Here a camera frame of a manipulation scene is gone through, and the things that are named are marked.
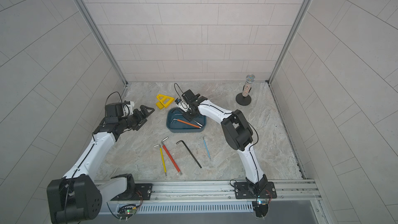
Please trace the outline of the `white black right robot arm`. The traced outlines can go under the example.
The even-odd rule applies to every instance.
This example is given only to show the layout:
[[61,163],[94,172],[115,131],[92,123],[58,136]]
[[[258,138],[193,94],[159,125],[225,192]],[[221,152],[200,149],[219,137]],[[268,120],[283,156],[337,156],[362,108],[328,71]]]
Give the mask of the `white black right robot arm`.
[[268,180],[257,161],[252,143],[254,131],[244,114],[240,110],[223,109],[208,98],[193,94],[191,90],[184,92],[175,103],[188,121],[202,115],[221,125],[228,145],[238,152],[243,163],[249,189],[258,196],[266,188]]

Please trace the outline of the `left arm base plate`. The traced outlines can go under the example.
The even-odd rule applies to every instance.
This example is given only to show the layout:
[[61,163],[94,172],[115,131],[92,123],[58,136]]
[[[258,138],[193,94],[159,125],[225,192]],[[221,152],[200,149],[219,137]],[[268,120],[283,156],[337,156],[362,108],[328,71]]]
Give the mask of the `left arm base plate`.
[[152,194],[153,184],[135,184],[134,187],[128,186],[127,190],[117,195],[114,200],[117,201],[139,201],[150,200]]

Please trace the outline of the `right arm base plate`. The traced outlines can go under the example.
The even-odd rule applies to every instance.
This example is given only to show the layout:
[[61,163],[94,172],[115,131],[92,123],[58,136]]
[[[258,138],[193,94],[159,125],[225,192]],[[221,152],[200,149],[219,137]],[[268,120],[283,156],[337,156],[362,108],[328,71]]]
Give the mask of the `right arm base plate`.
[[233,184],[236,199],[276,199],[277,193],[272,181],[260,186],[247,181],[236,181]]

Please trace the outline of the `blue hex key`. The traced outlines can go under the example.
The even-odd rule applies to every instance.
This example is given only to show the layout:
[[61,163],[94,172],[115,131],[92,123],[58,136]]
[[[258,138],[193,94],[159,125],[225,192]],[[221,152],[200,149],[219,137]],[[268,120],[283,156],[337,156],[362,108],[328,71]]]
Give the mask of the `blue hex key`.
[[207,143],[206,143],[206,139],[205,139],[205,138],[206,138],[206,136],[203,136],[203,143],[204,143],[204,146],[205,146],[205,149],[206,149],[208,158],[211,160],[210,152],[209,152],[209,149],[208,149],[208,146],[207,146]]

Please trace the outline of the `orange hex key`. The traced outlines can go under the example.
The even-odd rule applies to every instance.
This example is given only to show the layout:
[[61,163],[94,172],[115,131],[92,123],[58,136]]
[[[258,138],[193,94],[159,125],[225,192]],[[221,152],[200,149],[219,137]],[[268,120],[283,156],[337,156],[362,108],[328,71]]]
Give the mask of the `orange hex key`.
[[196,124],[192,124],[192,123],[189,123],[189,122],[186,122],[186,121],[183,121],[183,120],[180,120],[180,119],[173,119],[172,120],[172,123],[174,122],[174,121],[177,121],[177,122],[180,122],[180,123],[183,123],[183,124],[186,124],[186,125],[189,125],[189,126],[192,126],[192,127],[195,127],[195,128],[198,128],[198,129],[201,129],[202,127],[201,126],[199,126],[199,125],[196,125]]

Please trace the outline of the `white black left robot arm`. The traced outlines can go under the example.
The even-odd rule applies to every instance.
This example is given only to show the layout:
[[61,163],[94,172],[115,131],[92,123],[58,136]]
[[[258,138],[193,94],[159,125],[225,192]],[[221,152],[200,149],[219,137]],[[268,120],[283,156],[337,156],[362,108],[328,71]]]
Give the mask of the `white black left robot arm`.
[[47,187],[49,213],[53,224],[70,224],[95,219],[103,204],[116,198],[143,201],[131,174],[113,177],[96,186],[94,179],[109,150],[127,131],[138,131],[154,112],[154,108],[124,101],[105,106],[105,116],[91,134],[89,146],[60,179]]

